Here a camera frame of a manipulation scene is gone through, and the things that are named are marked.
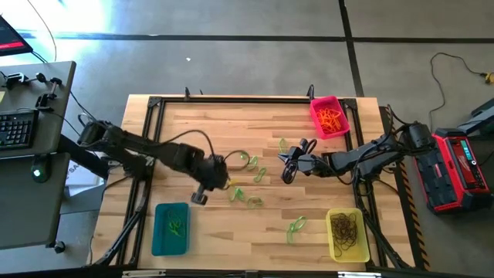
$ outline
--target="gray floor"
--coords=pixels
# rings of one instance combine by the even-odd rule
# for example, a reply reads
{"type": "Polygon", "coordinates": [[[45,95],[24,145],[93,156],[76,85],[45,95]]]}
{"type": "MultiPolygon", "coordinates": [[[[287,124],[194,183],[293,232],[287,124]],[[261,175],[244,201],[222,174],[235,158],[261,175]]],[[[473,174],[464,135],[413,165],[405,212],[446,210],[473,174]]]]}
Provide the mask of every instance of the gray floor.
{"type": "MultiPolygon", "coordinates": [[[[42,23],[26,2],[0,0],[3,16],[17,29],[39,30],[29,43],[46,59],[53,51],[42,23]]],[[[205,34],[342,36],[336,0],[32,0],[51,29],[115,34],[205,34]]],[[[354,36],[492,38],[490,0],[347,0],[354,36]]],[[[188,86],[215,94],[301,95],[313,83],[316,95],[354,96],[347,49],[341,42],[185,42],[57,40],[58,60],[77,62],[73,92],[95,116],[120,124],[130,93],[182,93],[188,86]]],[[[429,60],[442,51],[463,56],[478,71],[494,70],[492,45],[355,45],[367,97],[390,103],[404,120],[427,123],[441,103],[429,60]]],[[[37,63],[30,55],[0,58],[1,65],[37,63]]],[[[467,72],[461,62],[435,60],[447,103],[434,114],[435,127],[454,127],[472,108],[492,97],[494,86],[467,72]]],[[[79,113],[69,103],[67,118],[79,113]]],[[[64,126],[64,133],[75,134],[64,126]]],[[[423,204],[414,169],[419,218],[433,270],[491,276],[494,214],[437,217],[423,204]]],[[[97,198],[98,194],[85,198],[97,198]]],[[[0,273],[82,266],[97,212],[63,215],[61,255],[42,246],[0,251],[0,273]]]]}

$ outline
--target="black desk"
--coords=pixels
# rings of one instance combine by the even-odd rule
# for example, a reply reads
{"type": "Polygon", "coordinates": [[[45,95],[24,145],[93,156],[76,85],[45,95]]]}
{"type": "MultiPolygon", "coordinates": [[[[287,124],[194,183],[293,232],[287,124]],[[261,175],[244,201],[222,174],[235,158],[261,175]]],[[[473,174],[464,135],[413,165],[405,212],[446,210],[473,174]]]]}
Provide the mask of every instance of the black desk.
{"type": "MultiPolygon", "coordinates": [[[[58,230],[69,160],[105,179],[108,178],[108,166],[96,155],[61,135],[75,62],[4,66],[0,70],[5,75],[24,73],[31,78],[36,73],[43,73],[48,80],[57,77],[63,82],[56,89],[57,98],[48,102],[48,106],[54,109],[53,113],[61,117],[40,112],[31,148],[0,151],[0,249],[43,243],[52,246],[58,230]],[[51,177],[42,184],[34,182],[31,176],[33,156],[37,154],[51,154],[51,177]]],[[[34,109],[38,97],[49,93],[51,86],[51,83],[33,81],[28,86],[16,84],[12,90],[0,88],[0,91],[5,91],[0,111],[34,109]]]]}

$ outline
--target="plastic container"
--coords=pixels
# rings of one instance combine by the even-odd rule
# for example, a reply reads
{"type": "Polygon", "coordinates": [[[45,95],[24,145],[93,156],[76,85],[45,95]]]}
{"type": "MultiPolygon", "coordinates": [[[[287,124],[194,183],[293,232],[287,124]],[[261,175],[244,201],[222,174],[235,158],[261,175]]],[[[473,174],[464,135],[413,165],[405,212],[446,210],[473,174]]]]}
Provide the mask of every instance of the plastic container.
{"type": "Polygon", "coordinates": [[[180,256],[188,251],[191,210],[188,203],[159,204],[154,214],[153,256],[180,256]],[[173,224],[180,224],[176,229],[173,224]]]}
{"type": "Polygon", "coordinates": [[[328,243],[330,244],[330,256],[338,263],[365,263],[370,258],[369,245],[367,244],[367,236],[364,225],[364,217],[362,211],[358,208],[332,208],[326,214],[326,228],[328,243]],[[357,243],[351,246],[348,250],[342,250],[341,256],[336,257],[334,251],[333,242],[333,230],[331,229],[330,217],[343,213],[347,216],[355,214],[357,224],[357,243]]]}
{"type": "Polygon", "coordinates": [[[338,99],[335,96],[329,96],[329,97],[322,97],[319,99],[314,99],[310,102],[310,116],[312,117],[312,120],[314,121],[314,124],[316,125],[316,131],[317,134],[321,139],[330,139],[333,137],[338,137],[350,130],[350,125],[348,124],[348,120],[345,117],[345,113],[343,112],[343,109],[341,109],[341,105],[338,102],[338,99]],[[341,124],[341,129],[339,131],[333,132],[333,133],[325,133],[323,131],[323,127],[321,127],[321,124],[319,122],[319,119],[317,118],[316,113],[319,110],[322,109],[333,109],[338,112],[340,112],[340,116],[338,117],[338,121],[341,124]]]}

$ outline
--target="pink bin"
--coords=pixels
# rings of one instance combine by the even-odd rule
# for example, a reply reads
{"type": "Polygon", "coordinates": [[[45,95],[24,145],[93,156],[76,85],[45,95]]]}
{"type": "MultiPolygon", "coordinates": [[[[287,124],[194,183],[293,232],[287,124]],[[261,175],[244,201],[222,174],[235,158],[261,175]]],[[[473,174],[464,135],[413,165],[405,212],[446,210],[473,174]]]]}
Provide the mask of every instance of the pink bin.
{"type": "Polygon", "coordinates": [[[321,139],[329,139],[329,138],[341,136],[350,130],[350,125],[348,124],[348,120],[345,117],[345,113],[343,112],[343,109],[341,109],[341,105],[335,96],[323,97],[323,98],[312,100],[310,102],[310,116],[312,117],[312,120],[314,121],[314,124],[316,125],[317,134],[319,135],[319,137],[321,139]],[[341,129],[339,131],[329,133],[329,134],[327,134],[323,131],[323,128],[321,127],[319,119],[317,119],[316,113],[319,110],[326,109],[326,108],[341,112],[340,116],[338,117],[338,120],[340,121],[340,124],[341,124],[341,129]]]}

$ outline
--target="white paper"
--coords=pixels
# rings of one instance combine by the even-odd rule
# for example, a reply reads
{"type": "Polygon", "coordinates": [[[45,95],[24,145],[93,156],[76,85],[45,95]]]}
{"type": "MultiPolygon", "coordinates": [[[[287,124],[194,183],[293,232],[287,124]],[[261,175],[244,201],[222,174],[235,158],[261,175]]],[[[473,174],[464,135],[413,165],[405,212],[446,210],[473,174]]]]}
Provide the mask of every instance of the white paper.
{"type": "Polygon", "coordinates": [[[70,161],[65,183],[65,186],[69,189],[70,196],[77,195],[103,184],[104,180],[102,178],[91,173],[91,171],[78,165],[76,162],[70,161]]]}

